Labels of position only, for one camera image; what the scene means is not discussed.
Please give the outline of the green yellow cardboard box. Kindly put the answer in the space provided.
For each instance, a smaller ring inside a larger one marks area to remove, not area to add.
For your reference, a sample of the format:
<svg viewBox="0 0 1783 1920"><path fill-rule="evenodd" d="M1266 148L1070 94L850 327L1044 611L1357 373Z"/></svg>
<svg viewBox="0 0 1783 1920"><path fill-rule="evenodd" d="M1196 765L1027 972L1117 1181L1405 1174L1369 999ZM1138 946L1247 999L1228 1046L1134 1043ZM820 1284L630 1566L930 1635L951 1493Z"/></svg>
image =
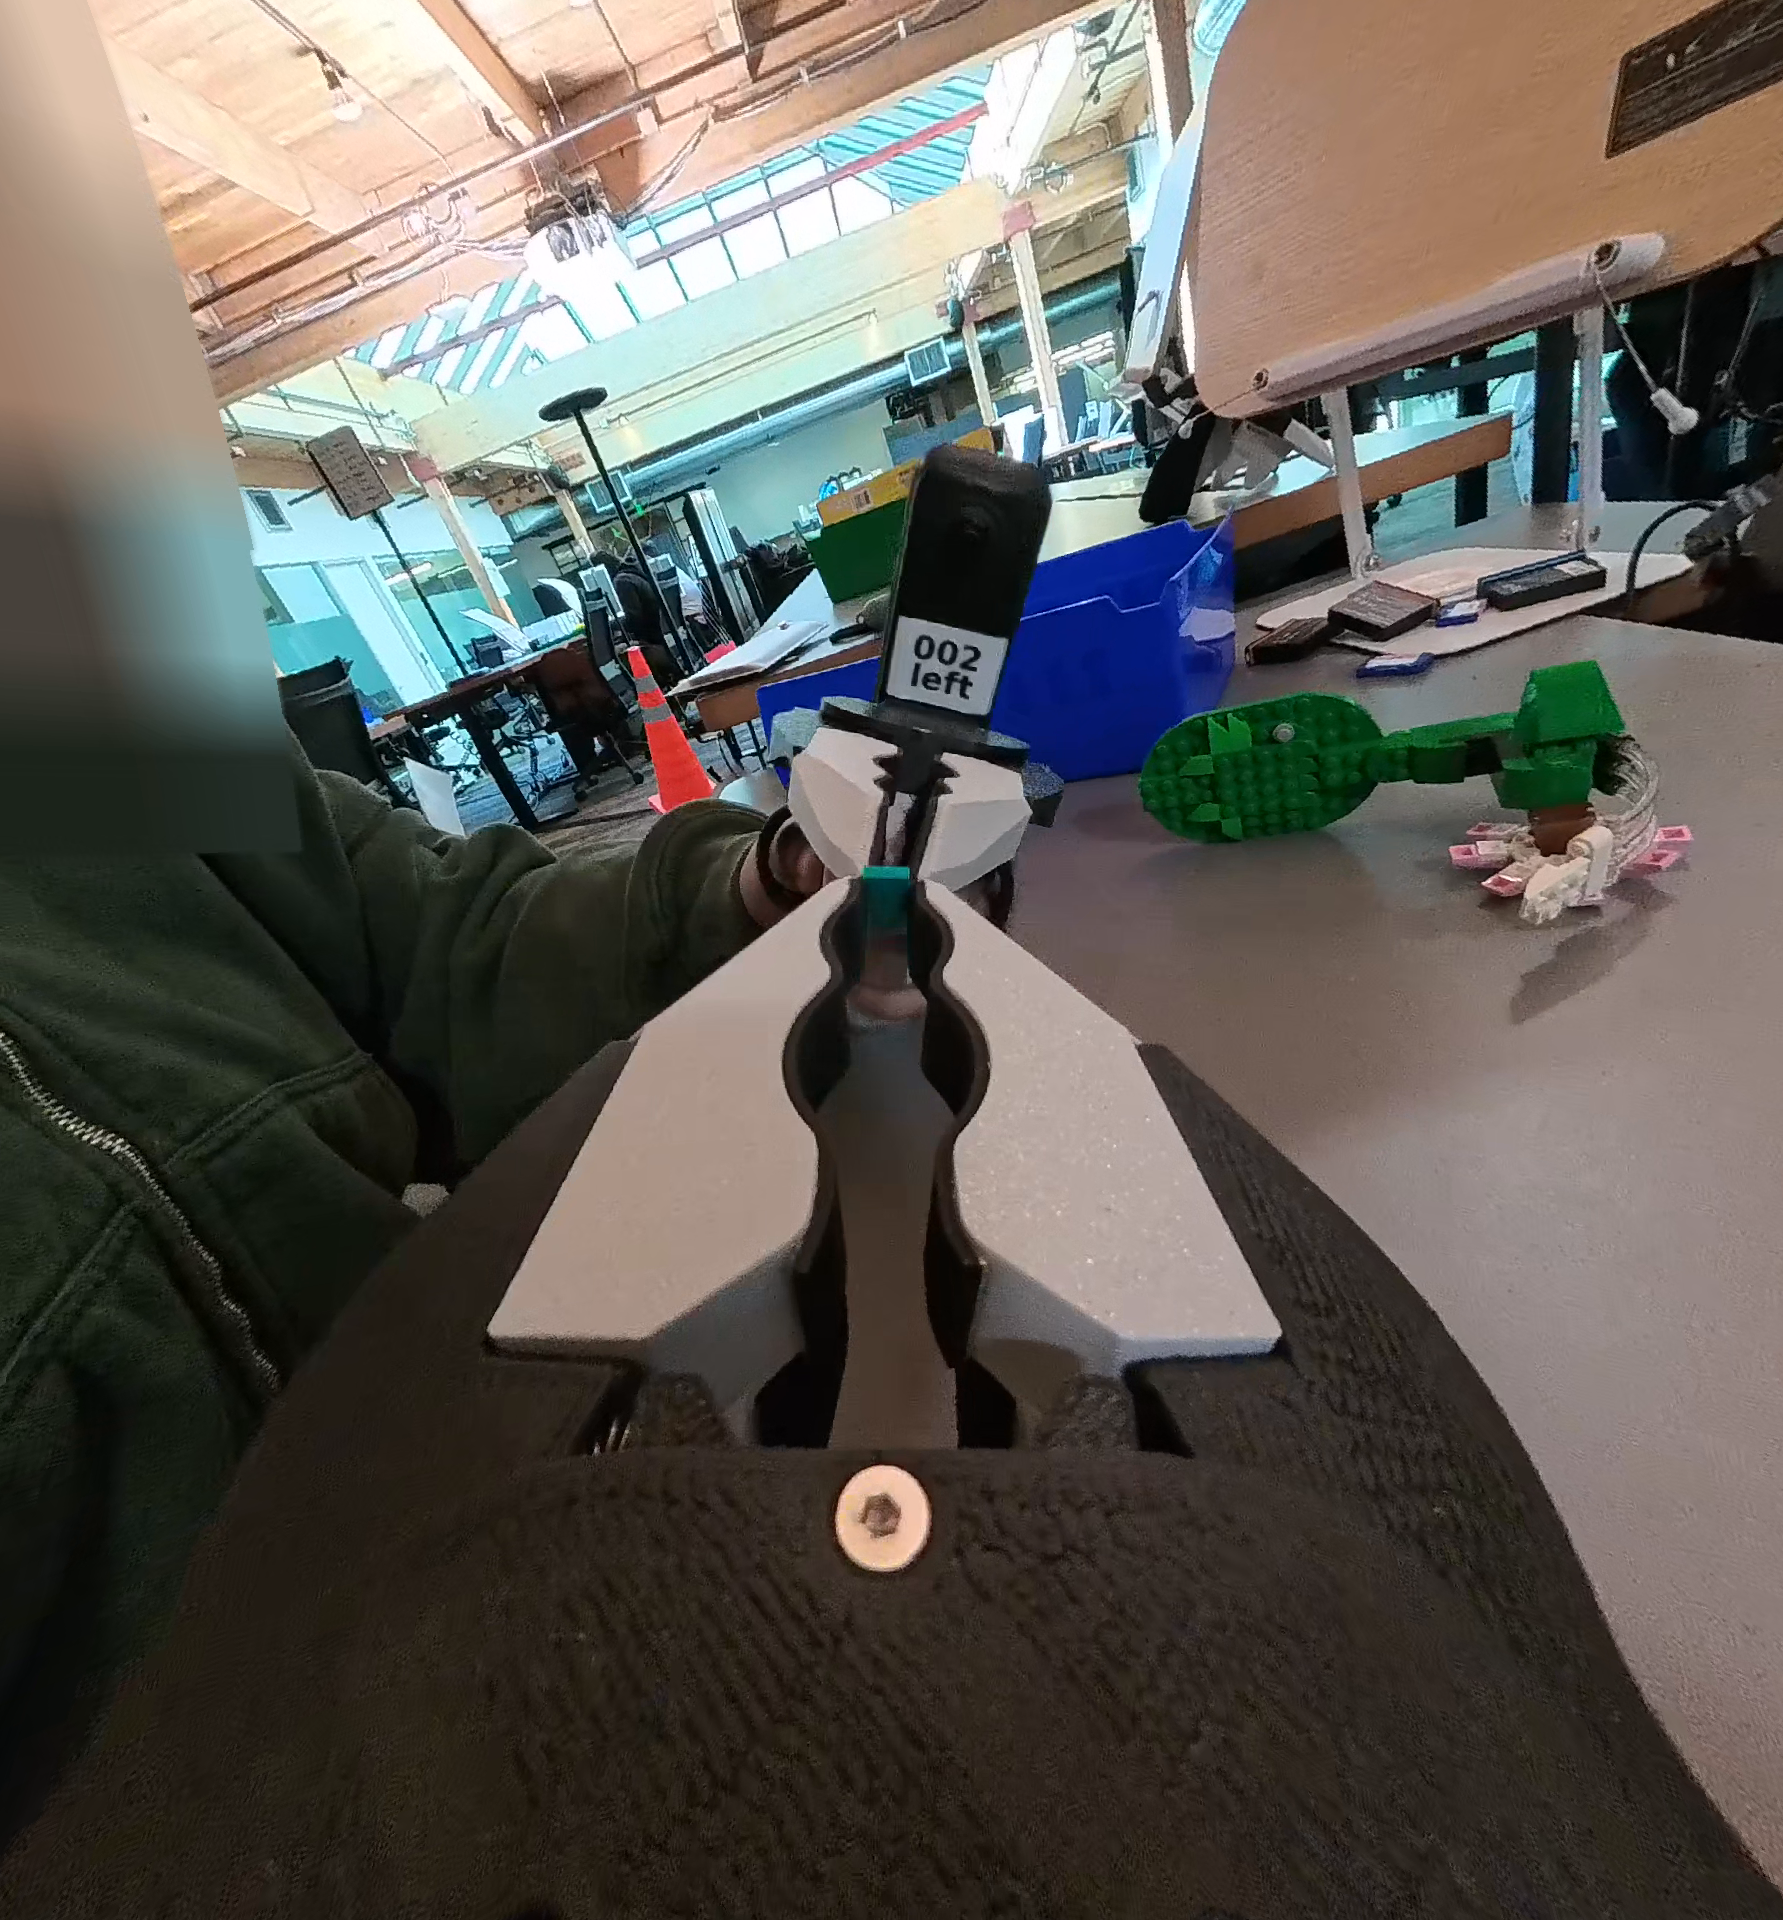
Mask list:
<svg viewBox="0 0 1783 1920"><path fill-rule="evenodd" d="M948 447L951 451L963 448L967 455L977 451L992 460L1001 451L1001 438L989 424L978 424ZM909 458L875 474L871 481L850 484L829 500L820 500L820 527L808 536L808 552L834 607L894 590L909 494L921 474L925 458ZM919 539L921 558L940 558L951 548L951 544L963 539L967 503L972 499L971 484L948 485L944 491L951 515L946 518L938 499L928 494L928 531L921 531Z"/></svg>

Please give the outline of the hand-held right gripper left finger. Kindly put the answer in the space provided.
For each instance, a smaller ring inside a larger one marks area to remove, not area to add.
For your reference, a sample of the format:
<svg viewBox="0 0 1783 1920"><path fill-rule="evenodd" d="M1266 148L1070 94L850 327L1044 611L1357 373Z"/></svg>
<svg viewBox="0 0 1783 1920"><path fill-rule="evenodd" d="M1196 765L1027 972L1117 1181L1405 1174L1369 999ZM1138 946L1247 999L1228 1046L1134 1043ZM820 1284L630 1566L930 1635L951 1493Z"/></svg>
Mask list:
<svg viewBox="0 0 1783 1920"><path fill-rule="evenodd" d="M841 1397L841 884L635 1037L495 1309L500 1356L695 1378L766 1446L824 1446Z"/></svg>

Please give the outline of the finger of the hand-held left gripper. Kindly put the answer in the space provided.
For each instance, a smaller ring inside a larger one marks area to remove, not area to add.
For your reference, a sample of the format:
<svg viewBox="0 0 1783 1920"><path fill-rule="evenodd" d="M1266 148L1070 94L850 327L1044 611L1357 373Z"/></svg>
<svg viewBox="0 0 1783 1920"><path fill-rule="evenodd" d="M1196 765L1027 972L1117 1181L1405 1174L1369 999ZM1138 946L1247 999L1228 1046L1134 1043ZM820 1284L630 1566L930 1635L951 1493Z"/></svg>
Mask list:
<svg viewBox="0 0 1783 1920"><path fill-rule="evenodd" d="M928 808L914 877L960 893L1012 863L1021 837L1021 781L946 781Z"/></svg>
<svg viewBox="0 0 1783 1920"><path fill-rule="evenodd" d="M882 848L891 744L852 730L813 730L794 754L785 805L820 864L856 881Z"/></svg>

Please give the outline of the orange traffic cone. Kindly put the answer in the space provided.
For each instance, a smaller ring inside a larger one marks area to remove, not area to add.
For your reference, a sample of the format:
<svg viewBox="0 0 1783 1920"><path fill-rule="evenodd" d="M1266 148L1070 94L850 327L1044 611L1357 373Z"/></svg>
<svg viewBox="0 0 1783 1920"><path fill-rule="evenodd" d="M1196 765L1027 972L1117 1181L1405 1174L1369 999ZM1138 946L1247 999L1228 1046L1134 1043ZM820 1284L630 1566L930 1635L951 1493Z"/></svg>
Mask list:
<svg viewBox="0 0 1783 1920"><path fill-rule="evenodd" d="M635 682L643 738L653 765L650 810L671 813L680 805L717 798L717 784L704 772L687 730L665 704L663 686L650 671L646 650L630 645L627 659Z"/></svg>

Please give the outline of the person's green jacket torso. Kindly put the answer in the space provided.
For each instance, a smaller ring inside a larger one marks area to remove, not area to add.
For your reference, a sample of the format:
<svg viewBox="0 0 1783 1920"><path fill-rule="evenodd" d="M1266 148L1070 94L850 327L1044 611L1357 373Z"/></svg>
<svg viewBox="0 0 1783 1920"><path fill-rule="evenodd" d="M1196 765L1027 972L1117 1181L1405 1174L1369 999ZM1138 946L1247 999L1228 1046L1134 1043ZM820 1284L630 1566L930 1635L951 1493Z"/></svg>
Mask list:
<svg viewBox="0 0 1783 1920"><path fill-rule="evenodd" d="M0 1857L159 1641L267 1409L410 1231L372 886L0 859Z"/></svg>

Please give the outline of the small black box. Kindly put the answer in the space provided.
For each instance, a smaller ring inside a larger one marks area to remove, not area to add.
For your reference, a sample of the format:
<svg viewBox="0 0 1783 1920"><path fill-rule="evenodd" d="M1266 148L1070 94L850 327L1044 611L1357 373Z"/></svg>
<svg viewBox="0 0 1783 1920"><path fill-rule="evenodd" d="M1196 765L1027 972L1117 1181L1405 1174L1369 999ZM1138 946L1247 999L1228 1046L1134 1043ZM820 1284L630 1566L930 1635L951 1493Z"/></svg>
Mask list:
<svg viewBox="0 0 1783 1920"><path fill-rule="evenodd" d="M1433 595L1420 595L1385 578L1369 578L1335 599L1326 619L1340 636L1359 642L1396 642L1420 628L1430 628L1438 611L1439 597Z"/></svg>

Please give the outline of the person's left forearm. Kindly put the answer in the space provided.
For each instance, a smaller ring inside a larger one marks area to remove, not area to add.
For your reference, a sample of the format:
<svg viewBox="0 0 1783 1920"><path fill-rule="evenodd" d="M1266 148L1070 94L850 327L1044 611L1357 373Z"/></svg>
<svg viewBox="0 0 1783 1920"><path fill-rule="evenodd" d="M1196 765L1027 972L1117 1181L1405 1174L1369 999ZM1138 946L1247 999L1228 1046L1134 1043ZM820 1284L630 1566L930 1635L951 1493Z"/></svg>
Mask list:
<svg viewBox="0 0 1783 1920"><path fill-rule="evenodd" d="M687 803L624 853L439 835L314 774L298 961L406 1098L414 1184L452 1188L607 1046L759 935L761 820Z"/></svg>

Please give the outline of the green lego plant model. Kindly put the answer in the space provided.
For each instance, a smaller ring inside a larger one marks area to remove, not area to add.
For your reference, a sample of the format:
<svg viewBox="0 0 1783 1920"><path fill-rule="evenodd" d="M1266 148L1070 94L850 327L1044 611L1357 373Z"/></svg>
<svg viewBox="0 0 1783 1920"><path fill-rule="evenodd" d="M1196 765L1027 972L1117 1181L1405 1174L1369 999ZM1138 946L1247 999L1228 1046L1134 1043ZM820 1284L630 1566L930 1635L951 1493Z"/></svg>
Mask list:
<svg viewBox="0 0 1783 1920"><path fill-rule="evenodd" d="M1505 818L1472 827L1449 863L1523 925L1599 908L1696 848L1693 829L1659 820L1656 764L1597 659L1530 671L1511 712L1400 732L1315 691L1205 712L1161 735L1138 796L1165 833L1222 848L1332 829L1380 786L1467 781Z"/></svg>

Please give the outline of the hanging sign board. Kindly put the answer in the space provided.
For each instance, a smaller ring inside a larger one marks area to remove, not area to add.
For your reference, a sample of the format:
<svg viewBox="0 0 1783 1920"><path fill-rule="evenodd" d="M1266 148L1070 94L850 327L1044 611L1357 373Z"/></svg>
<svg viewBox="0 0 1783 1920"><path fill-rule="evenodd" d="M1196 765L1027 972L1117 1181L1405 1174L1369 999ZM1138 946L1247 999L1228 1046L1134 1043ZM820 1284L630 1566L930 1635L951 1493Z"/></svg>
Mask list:
<svg viewBox="0 0 1783 1920"><path fill-rule="evenodd" d="M375 518L422 491L402 458L377 455L349 424L309 438L304 455L337 512L352 521Z"/></svg>

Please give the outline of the black flat device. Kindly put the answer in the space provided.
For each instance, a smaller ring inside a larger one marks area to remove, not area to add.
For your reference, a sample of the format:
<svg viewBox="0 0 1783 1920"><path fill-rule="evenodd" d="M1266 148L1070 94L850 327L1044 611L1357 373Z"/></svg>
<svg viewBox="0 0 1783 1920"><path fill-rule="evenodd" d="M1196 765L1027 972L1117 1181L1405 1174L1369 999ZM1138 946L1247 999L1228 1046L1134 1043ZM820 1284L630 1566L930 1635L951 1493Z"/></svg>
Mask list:
<svg viewBox="0 0 1783 1920"><path fill-rule="evenodd" d="M1610 569L1590 552L1557 552L1480 577L1476 597L1491 611L1530 611L1602 589Z"/></svg>

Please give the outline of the blue plastic bin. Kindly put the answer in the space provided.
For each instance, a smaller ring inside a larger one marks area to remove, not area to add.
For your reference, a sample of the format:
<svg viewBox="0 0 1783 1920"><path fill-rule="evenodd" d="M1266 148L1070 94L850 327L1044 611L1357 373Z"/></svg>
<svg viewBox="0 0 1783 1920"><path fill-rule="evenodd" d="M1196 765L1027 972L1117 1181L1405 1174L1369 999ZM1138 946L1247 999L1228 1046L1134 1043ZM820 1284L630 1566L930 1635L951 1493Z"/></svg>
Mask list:
<svg viewBox="0 0 1783 1920"><path fill-rule="evenodd" d="M1130 774L1187 717L1218 709L1234 666L1228 524L1174 518L1137 536L1044 561L1025 603L995 724L1062 781ZM777 682L759 716L829 697L867 699L858 666Z"/></svg>

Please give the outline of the person's left hand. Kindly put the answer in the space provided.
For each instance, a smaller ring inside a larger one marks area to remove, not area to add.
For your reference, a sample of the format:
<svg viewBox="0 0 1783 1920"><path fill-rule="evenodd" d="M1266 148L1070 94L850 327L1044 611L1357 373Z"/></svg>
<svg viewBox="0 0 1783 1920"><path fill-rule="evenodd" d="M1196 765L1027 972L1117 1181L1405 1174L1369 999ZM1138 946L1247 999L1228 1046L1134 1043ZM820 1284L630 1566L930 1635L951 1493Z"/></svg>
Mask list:
<svg viewBox="0 0 1783 1920"><path fill-rule="evenodd" d="M759 931L781 925L831 884L831 869L785 808L768 813L739 864L739 898ZM867 925L850 1010L856 1023L909 1023L925 1013L925 999L909 976L905 920Z"/></svg>

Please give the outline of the wooden desk with black legs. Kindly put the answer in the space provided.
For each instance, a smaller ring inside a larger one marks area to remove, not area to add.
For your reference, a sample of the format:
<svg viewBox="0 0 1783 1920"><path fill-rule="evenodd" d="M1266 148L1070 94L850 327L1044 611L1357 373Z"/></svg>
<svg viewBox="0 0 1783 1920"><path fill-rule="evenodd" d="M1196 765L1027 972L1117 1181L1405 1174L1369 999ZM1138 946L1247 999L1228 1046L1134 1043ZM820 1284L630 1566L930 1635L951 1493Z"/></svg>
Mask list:
<svg viewBox="0 0 1783 1920"><path fill-rule="evenodd" d="M540 712L543 730L558 735L569 760L572 781L581 777L586 764L578 754L590 744L597 756L609 756L643 786L648 751L635 732L635 699L627 682L618 679L618 659L597 659L590 636L572 636L515 664L466 675L372 724L367 735L377 749L393 749L398 756L420 756L434 726L459 724L515 827L540 833L540 813L497 744L502 699L531 704Z"/></svg>

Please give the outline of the black floor lamp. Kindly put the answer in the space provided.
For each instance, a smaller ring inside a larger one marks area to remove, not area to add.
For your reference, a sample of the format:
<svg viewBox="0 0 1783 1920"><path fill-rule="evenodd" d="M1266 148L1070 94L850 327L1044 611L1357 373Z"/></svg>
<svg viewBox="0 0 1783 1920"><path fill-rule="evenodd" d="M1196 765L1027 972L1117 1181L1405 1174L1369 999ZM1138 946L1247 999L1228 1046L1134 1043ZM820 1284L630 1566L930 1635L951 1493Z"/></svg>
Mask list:
<svg viewBox="0 0 1783 1920"><path fill-rule="evenodd" d="M609 397L607 389L574 389L540 410L540 418L548 424L574 421L574 430L597 466L597 481L616 511L616 521L627 536L630 561L618 561L616 567L616 595L618 595L618 628L640 648L648 666L658 666L663 656L663 603L648 574L648 555L635 534L630 503L618 491L616 474L597 447L597 433L590 427L590 410Z"/></svg>

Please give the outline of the wooden tilted board stand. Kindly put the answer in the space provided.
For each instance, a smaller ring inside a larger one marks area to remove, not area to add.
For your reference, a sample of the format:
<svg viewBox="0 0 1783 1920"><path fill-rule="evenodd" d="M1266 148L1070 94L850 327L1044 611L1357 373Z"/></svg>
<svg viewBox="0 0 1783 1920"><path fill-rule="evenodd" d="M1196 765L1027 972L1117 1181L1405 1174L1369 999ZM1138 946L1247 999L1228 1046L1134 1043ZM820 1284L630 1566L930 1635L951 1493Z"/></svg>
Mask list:
<svg viewBox="0 0 1783 1920"><path fill-rule="evenodd" d="M1783 230L1783 4L1243 4L1189 134L1213 418L1320 397L1357 585L1351 386L1572 323Z"/></svg>

